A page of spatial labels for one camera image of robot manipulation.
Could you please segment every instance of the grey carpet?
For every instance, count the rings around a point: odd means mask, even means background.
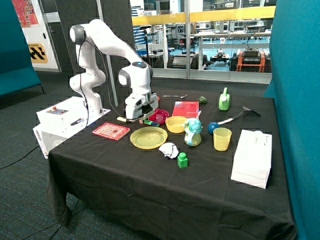
[[[30,152],[38,144],[32,128],[39,124],[36,112],[71,96],[78,96],[69,87],[71,73],[37,72],[46,94],[39,86],[0,97],[0,168],[7,166]],[[267,88],[263,84],[226,83],[205,80],[155,78],[159,88],[221,92],[224,87],[234,95],[261,97]],[[100,92],[108,103],[104,83]],[[45,201],[47,161],[40,148],[36,148],[21,161],[0,170],[0,239],[19,240],[55,222]],[[77,198],[68,195],[72,209]],[[75,212],[86,205],[79,202]],[[25,239],[49,239],[59,225],[56,223]],[[64,240],[155,240],[145,232],[134,231],[110,216],[88,208],[79,211],[68,227],[61,227],[53,239]]]

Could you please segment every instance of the glass wall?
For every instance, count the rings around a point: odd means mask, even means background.
[[[271,81],[276,0],[131,0],[131,7],[136,51],[154,76]]]

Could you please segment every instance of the yellow plate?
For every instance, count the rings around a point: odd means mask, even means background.
[[[130,136],[130,141],[139,149],[155,149],[164,144],[167,140],[166,130],[147,126],[134,131]]]

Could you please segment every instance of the black cable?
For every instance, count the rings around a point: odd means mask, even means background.
[[[79,66],[80,66],[80,52],[81,52],[81,47],[82,47],[82,45],[84,44],[85,41],[86,41],[86,40],[83,40],[83,41],[81,42],[80,48],[79,48],[79,53],[78,53],[78,64],[79,64]],[[85,103],[84,106],[85,106],[86,111],[87,111],[87,118],[86,118],[86,125],[85,125],[85,126],[87,126],[87,125],[88,125],[88,122],[89,122],[89,106],[88,106],[87,97],[86,97],[84,91],[82,90],[81,80],[82,80],[82,79],[81,79],[81,73],[80,73],[80,90],[81,90],[81,92],[82,92],[82,94],[83,94],[83,96],[84,96],[84,103]]]
[[[74,206],[72,212],[76,209],[76,206],[77,206],[78,203],[79,203],[79,199],[78,199],[76,205]],[[72,215],[76,215],[77,213],[79,213],[80,211],[82,211],[83,209],[85,209],[86,207],[87,207],[87,205],[84,206],[83,208],[79,209],[78,211],[76,211],[76,212],[73,213]],[[51,226],[53,226],[53,225],[55,225],[55,224],[57,224],[57,223],[58,223],[58,222],[56,221],[56,222],[54,222],[54,223],[52,223],[52,224],[50,224],[50,225],[48,225],[48,226],[45,226],[44,228],[42,228],[42,229],[40,229],[40,230],[38,230],[38,231],[35,231],[35,232],[29,234],[28,236],[25,236],[25,237],[21,238],[20,240],[25,240],[25,239],[31,237],[32,235],[37,234],[37,233],[39,233],[39,232],[41,232],[41,231],[43,231],[43,230],[45,230],[45,229],[47,229],[47,228],[50,228]]]
[[[59,229],[61,228],[62,224],[60,224],[60,226],[58,227],[57,230],[55,230],[54,234],[51,235],[51,237],[49,238],[49,240],[53,239],[54,236],[56,235],[56,233],[59,231]]]
[[[249,40],[252,38],[252,36],[255,35],[255,32],[251,33],[251,35],[248,37],[248,40],[246,42],[243,42],[242,44],[247,44],[248,48],[251,49],[249,47]]]
[[[7,165],[7,166],[1,167],[0,170],[1,170],[1,169],[5,169],[5,168],[7,168],[7,167],[10,167],[11,165],[16,164],[17,162],[21,161],[22,159],[24,159],[26,156],[28,156],[30,153],[32,153],[32,152],[33,152],[36,148],[38,148],[38,147],[39,147],[39,145],[36,146],[34,149],[32,149],[30,152],[28,152],[26,155],[24,155],[22,158],[20,158],[18,161],[15,161],[15,162]]]
[[[105,74],[106,74],[106,77],[108,78],[107,79],[107,88],[108,88],[108,95],[109,95],[109,103],[110,103],[110,106],[112,107],[112,109],[119,115],[122,117],[121,114],[119,114],[117,112],[117,110],[114,108],[114,106],[111,104],[111,99],[110,99],[110,86],[109,86],[109,77],[108,77],[108,72],[107,72],[107,67],[106,67],[106,63],[105,63],[105,60],[104,60],[104,57],[102,55],[102,52],[95,46],[93,45],[91,42],[87,41],[92,47],[94,47],[95,49],[97,49],[97,51],[100,53],[101,55],[101,58],[102,58],[102,62],[103,62],[103,66],[104,66],[104,70],[105,70]]]

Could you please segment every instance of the teal partition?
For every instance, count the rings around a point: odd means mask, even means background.
[[[320,239],[320,1],[278,0],[272,81],[298,239]]]
[[[0,96],[41,84],[12,1],[1,3]]]

